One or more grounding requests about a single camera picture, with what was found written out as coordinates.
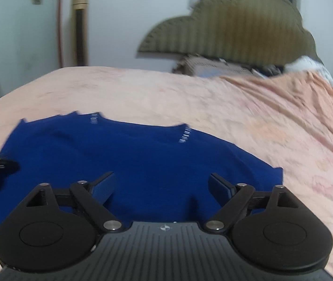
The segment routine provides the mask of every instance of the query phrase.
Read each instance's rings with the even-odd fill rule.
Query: gray ribbed plate
[[[4,268],[0,281],[332,281],[324,270],[301,276],[264,272],[240,258],[225,236],[196,223],[134,222],[106,234],[86,259],[67,269],[31,274]]]

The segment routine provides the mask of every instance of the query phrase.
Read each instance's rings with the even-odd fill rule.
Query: white cloth
[[[295,60],[293,63],[286,64],[284,67],[284,73],[290,72],[300,72],[300,71],[308,71],[308,70],[315,70],[317,71],[321,77],[323,77],[329,84],[333,87],[333,78],[326,67],[315,61],[312,60],[308,56],[302,56]]]

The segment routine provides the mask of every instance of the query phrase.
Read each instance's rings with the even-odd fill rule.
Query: bed
[[[266,1],[268,10],[251,21],[247,16],[259,1]],[[214,19],[204,13],[221,14],[213,33],[205,23]],[[270,20],[266,28],[254,28],[264,26],[264,16]],[[238,20],[233,18],[247,29],[235,41],[238,25],[233,27],[233,22]],[[227,31],[224,38],[220,28]],[[197,37],[186,41],[183,34]],[[300,14],[286,0],[203,0],[191,17],[170,19],[152,29],[140,51],[199,53],[257,66],[285,65],[302,55],[320,60]],[[235,143],[282,167],[284,184],[333,234],[333,88],[317,72],[260,79],[246,73],[198,78],[107,67],[64,68],[0,98],[0,149],[20,119],[72,111],[99,111],[106,118],[137,124],[187,123]],[[333,251],[326,269],[333,275]]]

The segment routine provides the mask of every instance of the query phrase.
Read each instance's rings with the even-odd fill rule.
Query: olive green cushion
[[[312,35],[288,0],[201,0],[191,16],[154,27],[140,52],[199,54],[251,65],[321,61]]]

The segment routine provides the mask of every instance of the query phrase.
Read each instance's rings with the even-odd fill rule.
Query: metal screw
[[[220,230],[224,228],[225,225],[221,221],[209,221],[205,226],[211,230]]]
[[[103,224],[104,228],[105,229],[108,229],[108,230],[117,230],[119,228],[121,228],[122,224],[120,221],[106,221],[104,224]]]

